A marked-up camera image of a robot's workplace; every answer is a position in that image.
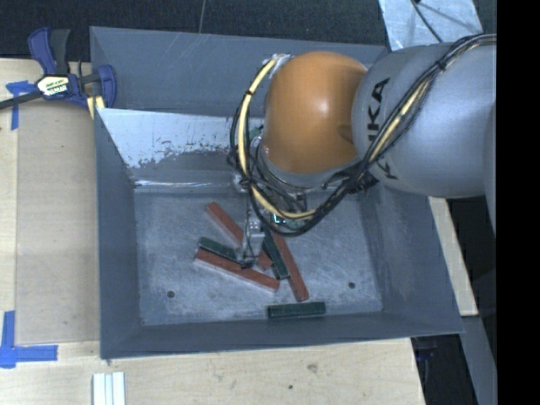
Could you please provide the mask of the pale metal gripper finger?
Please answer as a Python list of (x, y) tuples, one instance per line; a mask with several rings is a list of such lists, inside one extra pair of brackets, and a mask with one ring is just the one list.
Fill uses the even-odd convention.
[(248, 219), (248, 255), (256, 262), (262, 252), (262, 244), (265, 240), (265, 231), (259, 219)]
[(250, 240), (249, 240), (249, 215), (246, 215), (244, 223), (243, 237), (240, 247), (240, 261), (243, 267), (249, 267), (250, 261)]

